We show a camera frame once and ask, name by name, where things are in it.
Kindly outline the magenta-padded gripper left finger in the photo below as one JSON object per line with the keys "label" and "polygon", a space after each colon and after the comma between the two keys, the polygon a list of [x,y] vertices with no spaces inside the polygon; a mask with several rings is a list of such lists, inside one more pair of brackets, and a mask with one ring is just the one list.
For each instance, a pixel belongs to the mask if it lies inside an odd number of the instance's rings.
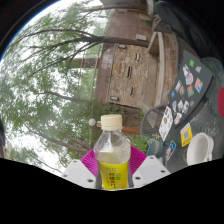
{"label": "magenta-padded gripper left finger", "polygon": [[98,163],[94,151],[87,152],[80,160],[73,159],[61,177],[78,186],[95,189],[98,175]]}

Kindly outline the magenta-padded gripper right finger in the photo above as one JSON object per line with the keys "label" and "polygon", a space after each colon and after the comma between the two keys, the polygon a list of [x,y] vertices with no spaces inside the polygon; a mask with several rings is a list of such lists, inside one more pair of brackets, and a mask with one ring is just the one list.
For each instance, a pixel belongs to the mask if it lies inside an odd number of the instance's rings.
{"label": "magenta-padded gripper right finger", "polygon": [[130,188],[140,188],[157,181],[170,172],[155,156],[146,156],[135,147],[131,147],[128,184]]}

